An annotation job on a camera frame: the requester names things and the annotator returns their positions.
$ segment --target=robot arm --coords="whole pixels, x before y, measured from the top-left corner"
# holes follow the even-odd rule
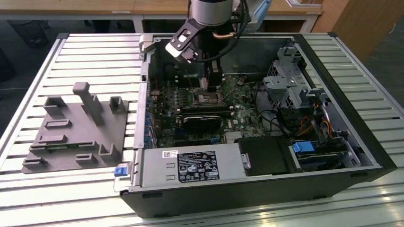
[[[258,30],[273,0],[190,0],[191,16],[166,49],[179,61],[210,63]]]

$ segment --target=blue latch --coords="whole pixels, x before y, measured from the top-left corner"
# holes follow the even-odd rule
[[[127,176],[129,175],[129,167],[117,167],[114,171],[115,176]]]
[[[299,152],[314,152],[315,151],[315,148],[314,148],[314,145],[313,145],[311,142],[297,142],[293,145],[293,148],[294,148],[295,153],[299,153]]]

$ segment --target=motherboard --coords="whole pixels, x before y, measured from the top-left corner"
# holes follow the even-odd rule
[[[169,80],[151,92],[157,146],[159,148],[234,143],[266,135],[257,113],[257,82],[229,75],[215,92],[199,87],[197,78]]]

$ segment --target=white table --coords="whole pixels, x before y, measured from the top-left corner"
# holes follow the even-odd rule
[[[394,226],[404,219],[404,110],[338,38],[306,34],[310,45],[399,169],[333,198],[142,219],[113,190],[114,168],[25,175],[29,147],[43,122],[46,97],[73,95],[89,81],[101,101],[131,102],[123,162],[133,159],[141,80],[139,34],[71,34],[57,40],[11,124],[0,139],[0,226]],[[315,84],[317,74],[309,71]]]

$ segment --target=power supply label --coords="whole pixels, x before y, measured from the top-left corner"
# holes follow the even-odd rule
[[[178,154],[178,161],[182,183],[221,179],[215,151]]]

